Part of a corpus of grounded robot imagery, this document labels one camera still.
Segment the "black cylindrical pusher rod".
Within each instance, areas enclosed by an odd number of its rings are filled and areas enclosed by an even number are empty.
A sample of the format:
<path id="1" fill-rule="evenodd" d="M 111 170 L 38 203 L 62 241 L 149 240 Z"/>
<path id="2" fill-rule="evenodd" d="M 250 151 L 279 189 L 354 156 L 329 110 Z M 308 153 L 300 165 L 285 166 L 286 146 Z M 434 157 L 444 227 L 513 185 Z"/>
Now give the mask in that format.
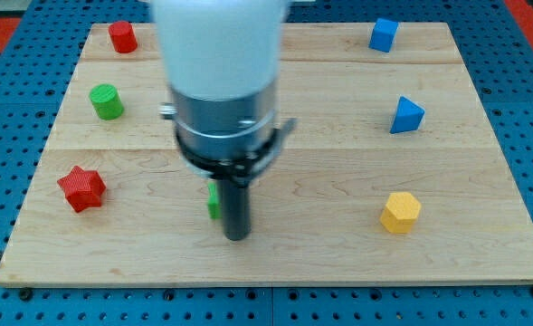
<path id="1" fill-rule="evenodd" d="M 249 188 L 219 180 L 218 197 L 225 237 L 231 241 L 243 240 L 251 232 Z"/>

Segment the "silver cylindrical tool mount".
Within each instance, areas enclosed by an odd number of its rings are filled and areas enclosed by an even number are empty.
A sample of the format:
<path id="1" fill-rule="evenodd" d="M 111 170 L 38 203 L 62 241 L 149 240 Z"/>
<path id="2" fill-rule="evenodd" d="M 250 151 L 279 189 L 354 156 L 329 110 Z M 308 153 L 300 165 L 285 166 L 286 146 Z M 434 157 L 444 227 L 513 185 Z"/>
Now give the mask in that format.
<path id="1" fill-rule="evenodd" d="M 160 107 L 175 125 L 176 144 L 198 175 L 248 186 L 280 155 L 297 120 L 275 126 L 277 85 L 225 100 L 208 100 L 169 89 L 172 101 Z"/>

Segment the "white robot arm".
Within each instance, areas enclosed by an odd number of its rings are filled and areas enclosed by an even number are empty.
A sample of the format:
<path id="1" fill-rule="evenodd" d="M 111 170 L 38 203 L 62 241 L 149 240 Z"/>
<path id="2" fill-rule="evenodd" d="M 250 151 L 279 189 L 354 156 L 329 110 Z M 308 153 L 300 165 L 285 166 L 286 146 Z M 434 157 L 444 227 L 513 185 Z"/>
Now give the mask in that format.
<path id="1" fill-rule="evenodd" d="M 171 103 L 164 119 L 190 168 L 217 183 L 224 236 L 251 232 L 250 185 L 296 121 L 276 125 L 286 0 L 154 1 Z"/>

